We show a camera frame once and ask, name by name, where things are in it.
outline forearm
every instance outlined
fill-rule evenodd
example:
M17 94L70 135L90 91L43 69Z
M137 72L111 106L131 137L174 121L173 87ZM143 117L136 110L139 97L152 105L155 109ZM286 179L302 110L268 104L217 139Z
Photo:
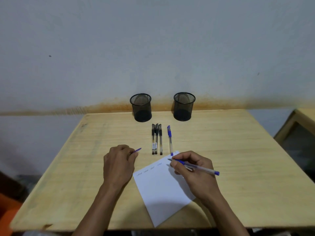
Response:
M217 228L222 236L248 235L246 228L234 214L225 198L219 194L215 199L204 202L212 214Z
M120 190L102 185L73 236L99 236L108 228Z

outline wooden table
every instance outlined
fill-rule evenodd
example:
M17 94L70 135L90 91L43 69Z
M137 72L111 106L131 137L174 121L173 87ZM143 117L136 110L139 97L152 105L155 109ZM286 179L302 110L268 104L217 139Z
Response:
M153 112L138 123L131 113L85 115L42 176L11 226L14 230L73 231L90 207L103 177L103 155L111 146L142 147L135 170L174 150L194 150L212 159L219 187L246 227L315 226L315 185L245 110L194 111L187 122L171 112ZM163 127L163 156L151 153L151 125ZM214 226L198 200L158 228ZM121 194L109 229L153 228L132 178Z
M294 110L274 139L281 145L297 124L300 124L315 135L315 108L298 108Z

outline pen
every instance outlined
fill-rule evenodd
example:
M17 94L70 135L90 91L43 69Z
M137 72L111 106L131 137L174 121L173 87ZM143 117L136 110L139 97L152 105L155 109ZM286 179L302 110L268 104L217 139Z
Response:
M198 169L198 170L202 170L202 171L205 171L209 174L213 174L213 175L220 175L220 172L216 171L216 170L212 170L212 169L208 169L208 168L204 168L204 167L200 167L200 166L197 166L197 165L194 165L194 164L191 164L189 162L186 162L186 161L182 161L182 160L177 160L177 159L171 159L169 158L168 160L175 160L175 161L178 161L180 163L182 163L184 166L188 167L188 168L194 168L194 169Z
M162 124L159 124L158 131L160 134L160 155L163 155L163 148L162 148Z
M157 152L157 138L158 138L158 123L156 123L156 125L155 125L155 154L157 154L158 152Z
M155 134L155 125L152 124L152 155L154 155L154 150L155 150L154 134Z
M140 151L142 149L142 147L140 147L139 149L135 150L133 153Z
M167 126L167 134L169 139L169 151L171 152L171 156L173 156L173 144L172 144L172 133L171 133L171 126Z

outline white sheet of paper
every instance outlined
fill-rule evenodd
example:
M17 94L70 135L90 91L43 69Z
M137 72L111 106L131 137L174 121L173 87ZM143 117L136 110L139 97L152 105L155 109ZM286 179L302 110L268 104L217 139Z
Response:
M174 173L168 158L171 155L133 173L154 227L195 198L184 178Z

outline pen holder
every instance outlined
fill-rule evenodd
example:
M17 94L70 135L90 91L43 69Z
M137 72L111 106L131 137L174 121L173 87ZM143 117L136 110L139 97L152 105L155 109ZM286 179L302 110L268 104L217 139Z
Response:
M191 93L180 92L174 95L174 118L179 121L188 121L191 118L192 106L196 97Z
M132 111L137 122L147 122L152 118L151 96L146 93L138 93L130 98Z

